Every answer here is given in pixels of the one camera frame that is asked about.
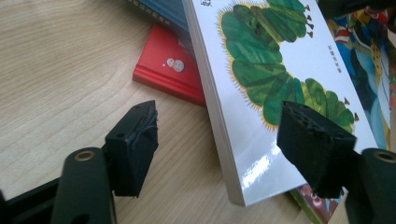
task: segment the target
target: wooden table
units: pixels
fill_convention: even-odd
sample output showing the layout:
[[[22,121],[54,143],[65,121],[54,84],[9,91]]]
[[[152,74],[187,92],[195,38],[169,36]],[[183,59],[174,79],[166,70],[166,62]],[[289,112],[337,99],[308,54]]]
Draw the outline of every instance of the wooden table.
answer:
[[[229,203],[206,109],[131,79],[151,25],[122,0],[0,1],[5,197],[58,177],[68,154],[155,100],[160,146],[140,197],[115,198],[119,223],[309,223],[289,194]]]

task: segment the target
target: white book cover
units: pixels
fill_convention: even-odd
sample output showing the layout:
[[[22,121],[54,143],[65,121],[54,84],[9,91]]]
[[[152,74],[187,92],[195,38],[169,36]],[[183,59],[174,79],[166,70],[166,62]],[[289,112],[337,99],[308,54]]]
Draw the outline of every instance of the white book cover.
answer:
[[[249,206],[305,183],[276,145],[283,100],[353,133],[356,151],[376,147],[315,0],[183,4],[232,203]]]

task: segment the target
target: red book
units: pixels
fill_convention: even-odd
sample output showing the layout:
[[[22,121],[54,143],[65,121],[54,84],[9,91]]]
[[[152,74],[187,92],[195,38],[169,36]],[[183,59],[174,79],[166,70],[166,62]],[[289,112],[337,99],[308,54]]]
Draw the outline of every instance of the red book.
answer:
[[[149,34],[134,68],[133,80],[206,107],[195,58],[172,31],[160,24],[154,24]]]

